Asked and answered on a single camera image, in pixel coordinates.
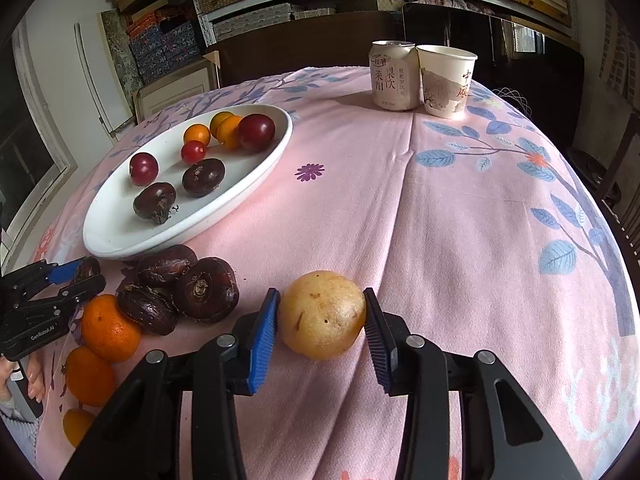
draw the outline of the orange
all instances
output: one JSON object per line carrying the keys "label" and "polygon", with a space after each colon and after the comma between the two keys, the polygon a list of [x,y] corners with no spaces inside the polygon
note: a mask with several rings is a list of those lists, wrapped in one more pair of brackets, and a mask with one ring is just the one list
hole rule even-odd
{"label": "orange", "polygon": [[111,365],[86,346],[72,350],[65,363],[66,387],[78,401],[95,408],[107,403],[116,389]]}
{"label": "orange", "polygon": [[79,408],[73,408],[62,417],[62,429],[73,447],[78,447],[80,441],[94,423],[95,415]]}
{"label": "orange", "polygon": [[216,139],[220,145],[230,152],[240,147],[240,140],[238,139],[238,124],[240,124],[240,121],[242,121],[242,117],[237,115],[226,118],[222,121],[216,133]]}
{"label": "orange", "polygon": [[229,117],[233,117],[233,114],[231,112],[219,112],[213,116],[213,119],[211,120],[211,124],[209,125],[209,131],[211,132],[211,137],[213,137],[214,139],[217,139],[216,134],[218,131],[218,127],[220,126],[220,124],[223,123],[225,119],[228,119]]}
{"label": "orange", "polygon": [[185,131],[182,140],[185,144],[190,140],[199,140],[205,146],[208,146],[211,141],[211,133],[204,124],[192,124]]}
{"label": "orange", "polygon": [[81,322],[84,344],[105,361],[126,361],[138,349],[142,329],[121,313],[113,294],[93,298],[84,308]]}

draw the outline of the white plate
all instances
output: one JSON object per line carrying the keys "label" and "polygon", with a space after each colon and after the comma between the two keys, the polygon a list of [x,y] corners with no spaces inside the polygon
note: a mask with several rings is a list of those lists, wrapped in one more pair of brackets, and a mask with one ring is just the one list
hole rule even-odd
{"label": "white plate", "polygon": [[[270,147],[261,153],[245,150],[226,152],[215,139],[207,149],[207,158],[219,158],[225,164],[225,177],[220,186],[201,198],[193,198],[182,187],[187,165],[180,160],[182,136],[192,124],[209,125],[212,117],[228,110],[241,117],[264,114],[276,124]],[[129,160],[125,160],[98,191],[84,218],[82,240],[87,250],[98,258],[121,260],[153,253],[183,243],[224,218],[251,195],[271,173],[282,156],[293,129],[291,117],[271,105],[239,105],[220,108],[169,128],[150,140],[138,152],[151,153],[160,166],[156,182],[169,182],[177,192],[178,211],[163,225],[139,218],[133,211],[133,200],[143,188],[129,179]]]}

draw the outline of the dark brown water chestnut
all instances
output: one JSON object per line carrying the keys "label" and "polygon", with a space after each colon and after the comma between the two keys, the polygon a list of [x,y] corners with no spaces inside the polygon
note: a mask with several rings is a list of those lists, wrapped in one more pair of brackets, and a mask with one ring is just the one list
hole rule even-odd
{"label": "dark brown water chestnut", "polygon": [[178,324],[178,312],[172,295],[164,289],[144,285],[126,285],[118,293],[120,311],[158,335],[168,335]]}
{"label": "dark brown water chestnut", "polygon": [[169,219],[169,212],[175,203],[175,187],[168,182],[155,182],[133,201],[133,211],[140,218],[153,220],[156,224],[164,224]]}
{"label": "dark brown water chestnut", "polygon": [[176,282],[176,308],[196,321],[216,323],[238,304],[240,294],[231,266],[220,258],[203,258]]}
{"label": "dark brown water chestnut", "polygon": [[138,277],[148,286],[170,286],[197,261],[196,253],[186,245],[174,245],[142,258],[138,264]]}
{"label": "dark brown water chestnut", "polygon": [[225,177],[225,165],[217,158],[193,164],[182,176],[182,186],[191,196],[201,197],[216,189]]}
{"label": "dark brown water chestnut", "polygon": [[100,274],[100,263],[93,256],[87,256],[80,262],[78,269],[76,269],[76,275],[71,280],[70,285],[75,285],[78,282],[87,280],[92,276],[98,276]]}

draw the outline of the plate rim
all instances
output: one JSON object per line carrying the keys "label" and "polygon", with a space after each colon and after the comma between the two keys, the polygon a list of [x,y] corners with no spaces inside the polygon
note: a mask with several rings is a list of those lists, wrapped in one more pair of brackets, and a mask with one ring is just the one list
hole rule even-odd
{"label": "plate rim", "polygon": [[[146,238],[142,242],[134,244],[126,249],[119,249],[119,250],[108,251],[108,252],[96,251],[95,249],[92,249],[89,247],[86,239],[86,232],[87,232],[86,225],[87,225],[87,218],[89,216],[89,212],[94,207],[95,203],[98,201],[98,197],[100,196],[100,193],[104,189],[107,182],[111,178],[114,178],[115,172],[122,165],[127,164],[128,161],[131,159],[131,157],[133,157],[136,153],[140,152],[149,142],[151,142],[152,140],[158,139],[159,137],[166,134],[169,130],[173,128],[177,128],[181,124],[184,124],[186,122],[191,122],[194,119],[197,119],[198,117],[202,117],[203,115],[209,114],[211,112],[224,112],[227,110],[232,110],[233,108],[241,108],[246,106],[261,106],[261,107],[274,108],[275,110],[278,110],[279,112],[281,112],[287,119],[287,129],[284,132],[282,138],[280,139],[280,142],[271,150],[271,153],[267,155],[267,157],[262,162],[260,162],[260,164],[255,166],[248,174],[246,174],[241,180],[236,182],[232,187],[227,189],[219,197],[216,197],[211,202],[205,204],[202,208],[198,209],[197,211],[193,212],[191,215],[187,216],[187,218],[180,220],[175,225],[163,230],[162,232],[159,232],[158,234],[155,234],[149,238]],[[82,221],[82,243],[84,244],[85,249],[97,258],[104,258],[107,260],[117,260],[120,258],[127,258],[130,256],[135,256],[136,254],[143,254],[146,251],[149,251],[154,247],[157,247],[158,245],[164,243],[165,241],[170,240],[171,238],[174,238],[176,235],[194,227],[194,225],[203,221],[205,218],[212,215],[218,209],[222,208],[228,202],[230,202],[239,194],[244,192],[248,187],[251,186],[251,184],[254,184],[255,181],[258,180],[269,168],[277,164],[277,161],[282,156],[284,149],[287,147],[289,143],[289,140],[292,135],[292,131],[293,131],[293,121],[291,119],[291,115],[289,115],[289,113],[286,110],[276,105],[263,104],[263,103],[231,105],[228,107],[217,108],[215,110],[207,110],[206,112],[193,116],[185,121],[182,121],[176,124],[175,126],[172,126],[171,128],[165,130],[161,134],[155,136],[153,139],[150,139],[148,142],[140,146],[135,152],[131,152],[131,154],[129,154],[129,156],[125,160],[123,160],[119,165],[116,166],[116,168],[114,168],[113,173],[110,174],[107,180],[105,180],[104,183],[100,186],[100,189],[98,190],[94,198],[91,200],[91,203],[89,204],[89,208],[87,209],[87,212],[84,214],[84,220]],[[240,191],[235,192],[232,195],[232,192],[238,187],[240,187]]]}

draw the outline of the tablecloth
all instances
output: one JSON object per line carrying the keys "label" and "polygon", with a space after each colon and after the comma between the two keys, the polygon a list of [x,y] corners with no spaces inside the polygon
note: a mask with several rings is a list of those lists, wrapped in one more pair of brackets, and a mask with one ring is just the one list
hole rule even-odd
{"label": "tablecloth", "polygon": [[[595,202],[544,133],[477,82],[457,122],[421,108],[381,110],[370,90],[366,68],[307,68],[172,105],[95,168],[35,257],[64,263],[86,254],[82,222],[95,193],[167,128],[227,105],[279,105],[294,120],[281,161],[241,206],[188,242],[199,257],[219,256],[236,270],[238,307],[219,324],[182,320],[169,336],[144,337],[116,366],[118,379],[150,349],[194,351],[228,331],[258,309],[269,286],[285,290],[306,272],[331,269],[372,286],[386,311],[443,350],[495,351],[583,477],[597,478],[638,423],[640,396],[638,307]],[[106,292],[132,272],[132,262],[101,264]],[[49,390],[36,449],[45,480],[57,479],[73,452],[62,416],[78,402],[61,367],[78,341],[76,321],[46,352]],[[330,362],[278,342],[263,388],[236,401],[248,478],[391,479],[405,404],[376,384],[364,334]],[[460,417],[453,398],[451,405],[456,479]]]}

